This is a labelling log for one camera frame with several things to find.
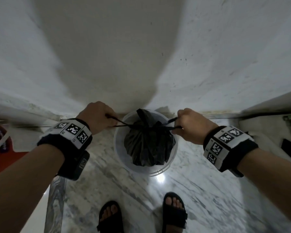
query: clear plastic bucket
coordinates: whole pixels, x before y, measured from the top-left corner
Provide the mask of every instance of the clear plastic bucket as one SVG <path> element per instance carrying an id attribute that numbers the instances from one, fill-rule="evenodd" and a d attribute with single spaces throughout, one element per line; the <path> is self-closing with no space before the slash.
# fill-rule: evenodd
<path id="1" fill-rule="evenodd" d="M 154 117 L 155 120 L 160 121 L 162 123 L 166 123 L 168 121 L 168 118 L 166 118 L 163 114 L 158 113 L 156 111 L 148 110 L 152 116 Z M 137 120 L 139 120 L 139 116 L 137 114 L 137 111 L 133 111 L 128 113 L 124 118 L 123 122 L 128 123 L 128 124 L 133 124 Z M 171 162 L 176 156 L 177 150 L 178 150 L 178 137 L 174 135 L 176 144 L 174 145 L 173 149 L 171 150 L 171 154 L 169 157 L 168 162 L 165 162 L 164 165 L 154 165 L 152 167 L 142 167 L 142 166 L 137 166 L 132 163 L 132 157 L 127 154 L 127 151 L 124 147 L 124 138 L 127 133 L 129 133 L 130 128 L 129 127 L 118 127 L 115 130 L 114 134 L 114 152 L 117 154 L 119 157 L 119 160 L 121 163 L 124 165 L 124 167 L 133 173 L 139 173 L 143 175 L 148 175 L 148 176 L 157 176 L 163 172 L 165 172 L 171 165 Z"/>

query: person's left arm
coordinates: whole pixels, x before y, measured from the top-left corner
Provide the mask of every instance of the person's left arm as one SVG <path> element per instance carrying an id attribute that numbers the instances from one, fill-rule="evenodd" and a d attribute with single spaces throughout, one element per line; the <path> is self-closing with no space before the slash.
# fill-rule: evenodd
<path id="1" fill-rule="evenodd" d="M 96 134 L 116 125 L 114 111 L 102 102 L 90 103 L 77 118 Z M 0 232 L 20 232 L 65 157 L 56 147 L 42 144 L 0 173 Z"/>

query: sandal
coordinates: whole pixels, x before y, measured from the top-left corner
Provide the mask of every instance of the sandal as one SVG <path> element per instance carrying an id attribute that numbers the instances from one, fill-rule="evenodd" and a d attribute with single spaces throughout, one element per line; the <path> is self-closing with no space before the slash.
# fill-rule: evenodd
<path id="1" fill-rule="evenodd" d="M 101 219 L 104 210 L 107 207 L 111 208 L 112 205 L 115 205 L 118 208 L 118 211 L 115 214 L 112 214 L 110 217 L 99 222 L 99 219 Z M 99 219 L 97 230 L 100 231 L 101 233 L 119 233 L 119 232 L 124 233 L 122 212 L 117 202 L 109 201 L 104 206 L 102 206 L 99 212 Z"/>
<path id="2" fill-rule="evenodd" d="M 167 197 L 176 197 L 177 200 L 180 201 L 182 204 L 183 209 L 176 208 L 173 205 L 166 204 Z M 176 227 L 180 227 L 182 229 L 185 229 L 186 227 L 186 219 L 187 219 L 187 213 L 185 211 L 184 203 L 182 199 L 174 192 L 168 192 L 164 197 L 163 202 L 163 230 L 162 233 L 166 233 L 166 225 L 172 225 Z"/>

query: black garbage bag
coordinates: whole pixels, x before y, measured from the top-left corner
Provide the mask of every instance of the black garbage bag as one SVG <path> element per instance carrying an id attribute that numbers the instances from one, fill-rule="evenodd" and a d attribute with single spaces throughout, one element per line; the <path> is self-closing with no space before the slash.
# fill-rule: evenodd
<path id="1" fill-rule="evenodd" d="M 138 109 L 137 113 L 140 120 L 128 125 L 131 130 L 124 139 L 127 153 L 132 157 L 133 164 L 138 166 L 164 165 L 176 144 L 170 132 L 175 128 L 156 121 L 147 110 Z"/>

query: gray marble border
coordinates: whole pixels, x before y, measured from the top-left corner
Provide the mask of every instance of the gray marble border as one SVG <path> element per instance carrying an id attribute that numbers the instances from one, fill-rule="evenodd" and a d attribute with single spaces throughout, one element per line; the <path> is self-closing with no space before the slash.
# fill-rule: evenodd
<path id="1" fill-rule="evenodd" d="M 66 179 L 55 177 L 50 184 L 44 233 L 60 233 L 64 211 Z"/>

